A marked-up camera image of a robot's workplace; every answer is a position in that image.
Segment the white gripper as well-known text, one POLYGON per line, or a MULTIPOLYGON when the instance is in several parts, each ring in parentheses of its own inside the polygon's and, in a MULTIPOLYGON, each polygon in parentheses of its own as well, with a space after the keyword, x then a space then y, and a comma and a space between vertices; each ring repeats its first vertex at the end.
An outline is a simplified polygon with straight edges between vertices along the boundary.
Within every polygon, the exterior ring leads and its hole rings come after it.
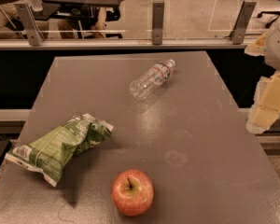
POLYGON ((263 56, 266 64, 277 71, 270 77, 261 77, 249 109, 246 128, 260 134, 269 130, 280 117, 280 17, 268 33, 263 33, 245 48, 245 54, 263 56))

